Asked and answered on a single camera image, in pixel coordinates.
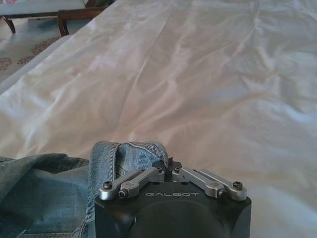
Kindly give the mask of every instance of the wooden furniture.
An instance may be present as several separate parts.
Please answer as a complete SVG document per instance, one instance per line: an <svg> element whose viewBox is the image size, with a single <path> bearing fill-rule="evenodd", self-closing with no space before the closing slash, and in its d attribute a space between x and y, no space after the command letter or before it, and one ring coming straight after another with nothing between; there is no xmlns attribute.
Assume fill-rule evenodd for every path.
<svg viewBox="0 0 317 238"><path fill-rule="evenodd" d="M57 14L57 20L58 20L58 27L59 27L61 36L69 35L68 29L67 29L67 20L93 19L94 17L98 16L106 8L107 6L59 11Z"/></svg>
<svg viewBox="0 0 317 238"><path fill-rule="evenodd" d="M52 1L38 1L38 8L37 5L34 4L34 1L32 3L21 2L21 3L13 3L13 4L2 4L0 6L0 17L3 17L7 25L9 26L11 32L15 33L14 24L11 19L14 18L41 18L41 17L57 17L58 12L60 10L72 10L74 9L80 9L83 11L77 12L74 11L73 13L77 15L76 19L80 19L79 14L82 13L84 16L87 16L87 14L94 15L93 12L97 12L97 10L87 11L85 13L86 9L89 9L91 7L99 6L99 5L105 5L109 2L113 2L112 0L88 0L86 4L84 4L83 0L52 0ZM65 35L66 31L61 31L61 35Z"/></svg>

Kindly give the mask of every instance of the patterned rug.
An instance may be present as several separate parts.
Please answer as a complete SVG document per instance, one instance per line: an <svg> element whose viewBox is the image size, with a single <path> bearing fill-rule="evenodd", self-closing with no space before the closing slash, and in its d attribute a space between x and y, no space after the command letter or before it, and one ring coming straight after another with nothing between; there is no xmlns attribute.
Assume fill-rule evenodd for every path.
<svg viewBox="0 0 317 238"><path fill-rule="evenodd" d="M12 34L0 19L0 82L60 38L56 19L15 19L16 34ZM88 20L72 20L70 34L86 25Z"/></svg>

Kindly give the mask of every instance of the cushioned bench seat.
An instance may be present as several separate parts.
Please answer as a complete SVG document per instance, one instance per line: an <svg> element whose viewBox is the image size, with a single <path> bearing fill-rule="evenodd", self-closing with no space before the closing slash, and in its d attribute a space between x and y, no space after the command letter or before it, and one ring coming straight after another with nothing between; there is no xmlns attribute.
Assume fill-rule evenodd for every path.
<svg viewBox="0 0 317 238"><path fill-rule="evenodd" d="M28 0L0 5L0 16L85 8L84 0Z"/></svg>

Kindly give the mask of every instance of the white bed sheet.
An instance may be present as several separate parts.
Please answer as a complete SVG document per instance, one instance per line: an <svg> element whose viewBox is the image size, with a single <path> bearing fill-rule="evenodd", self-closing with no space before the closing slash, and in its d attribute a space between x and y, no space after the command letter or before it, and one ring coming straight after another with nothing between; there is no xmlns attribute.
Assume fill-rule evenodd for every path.
<svg viewBox="0 0 317 238"><path fill-rule="evenodd" d="M163 143L240 180L254 238L317 233L314 0L118 0L0 96L0 153Z"/></svg>

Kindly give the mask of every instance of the wooden bench leg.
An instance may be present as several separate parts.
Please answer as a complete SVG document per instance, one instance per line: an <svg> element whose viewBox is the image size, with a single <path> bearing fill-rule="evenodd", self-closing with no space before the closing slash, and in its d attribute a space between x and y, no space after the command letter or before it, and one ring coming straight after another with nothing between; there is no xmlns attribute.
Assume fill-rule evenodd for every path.
<svg viewBox="0 0 317 238"><path fill-rule="evenodd" d="M8 26L10 27L10 30L12 32L12 34L15 34L15 27L14 27L14 24L13 24L13 21L12 20L9 20L6 16L3 17L4 18L4 21L8 24Z"/></svg>
<svg viewBox="0 0 317 238"><path fill-rule="evenodd" d="M57 20L58 20L58 28L60 31L60 35L61 36L69 35L66 20L63 20L61 17L57 17Z"/></svg>

